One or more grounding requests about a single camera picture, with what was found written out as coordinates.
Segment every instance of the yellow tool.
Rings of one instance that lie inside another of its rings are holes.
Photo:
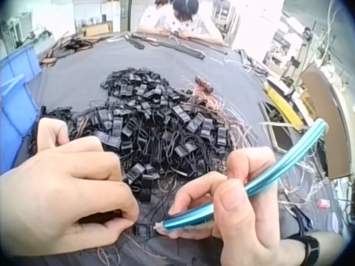
[[[275,103],[276,108],[279,112],[293,125],[298,131],[303,128],[303,122],[297,113],[294,111],[292,106],[279,94],[275,89],[273,89],[269,84],[265,84],[264,91],[270,97],[270,99]]]

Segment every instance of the gray work table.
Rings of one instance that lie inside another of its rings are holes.
[[[52,68],[43,69],[42,73],[29,84],[31,93],[40,105],[46,105],[47,110],[60,106],[72,106],[75,111],[82,111],[90,104],[107,99],[107,92],[100,88],[100,83],[115,70],[128,67],[149,68],[167,79],[173,87],[186,88],[187,80],[193,82],[196,75],[207,79],[215,88],[215,93],[226,101],[231,101],[243,114],[247,122],[253,126],[259,146],[270,146],[262,127],[263,121],[258,102],[270,101],[262,91],[262,83],[253,73],[245,72],[240,63],[240,56],[233,50],[225,48],[228,55],[223,55],[198,44],[189,46],[203,50],[224,65],[206,57],[195,59],[169,48],[154,47],[144,43],[145,49],[138,50],[128,42],[101,42],[93,49],[85,50],[58,60]],[[18,163],[24,160],[22,153]],[[299,170],[288,174],[286,183],[297,186],[301,178]],[[311,177],[306,174],[302,186],[309,190]],[[331,208],[319,210],[316,203],[309,204],[306,213],[315,220],[317,231],[327,230],[326,217],[330,211],[336,211],[341,224],[341,213],[337,201],[332,198],[328,186],[322,188],[315,199],[328,198]],[[154,197],[151,205],[140,206],[140,217],[148,213],[161,199]],[[168,209],[168,203],[157,212],[153,220],[158,221]],[[291,215],[280,208],[281,236],[287,237],[298,232],[298,224]],[[215,239],[204,241],[171,240],[166,237],[151,239],[136,238],[143,248],[157,256],[153,257],[138,248],[125,236],[115,245],[120,253],[120,265],[219,265],[221,243]],[[118,265],[118,259],[113,248],[106,248],[110,265]],[[35,265],[102,265],[97,250],[86,250],[73,254],[47,256],[41,258],[22,259],[21,262]]]

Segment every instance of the yellow object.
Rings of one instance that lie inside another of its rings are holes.
[[[307,90],[304,90],[300,96],[300,100],[303,102],[303,104],[305,105],[310,117],[313,119],[313,120],[316,120],[318,117],[317,117],[317,114],[316,114],[316,111],[315,111],[315,105],[311,99],[311,96],[310,94],[308,93]]]
[[[301,131],[303,127],[303,122],[297,113],[294,111],[291,105],[274,90],[270,85],[266,84],[264,86],[264,91],[270,97],[270,99],[275,103],[276,108],[279,112],[297,129]]]

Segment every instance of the person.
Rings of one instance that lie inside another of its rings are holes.
[[[148,7],[140,18],[137,32],[169,35],[169,33],[163,29],[154,28],[154,25],[156,25],[160,17],[160,13],[169,5],[169,0],[155,0],[154,6]]]
[[[69,141],[66,124],[41,119],[38,153],[0,179],[1,236],[12,255],[49,255],[113,244],[138,218],[138,203],[121,180],[119,158],[103,151],[96,137]],[[303,265],[305,245],[280,240],[277,186],[248,199],[244,185],[275,161],[268,147],[232,152],[227,176],[210,172],[177,192],[169,214],[213,202],[210,227],[166,232],[170,238],[221,238],[223,266]],[[122,218],[79,225],[95,213],[120,209]],[[319,265],[330,265],[342,250],[337,234],[314,234]]]
[[[164,30],[180,37],[199,39],[214,44],[223,44],[220,31],[211,18],[199,12],[198,0],[174,0],[157,20],[155,30]]]

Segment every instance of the pile of black buckles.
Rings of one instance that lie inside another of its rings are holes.
[[[42,116],[67,122],[71,140],[94,135],[104,150],[118,154],[140,202],[150,202],[156,180],[192,180],[216,170],[214,162],[232,150],[229,125],[192,91],[172,88],[159,74],[114,71],[100,86],[110,96],[104,105],[80,113],[57,108]],[[32,142],[34,154],[35,137]]]

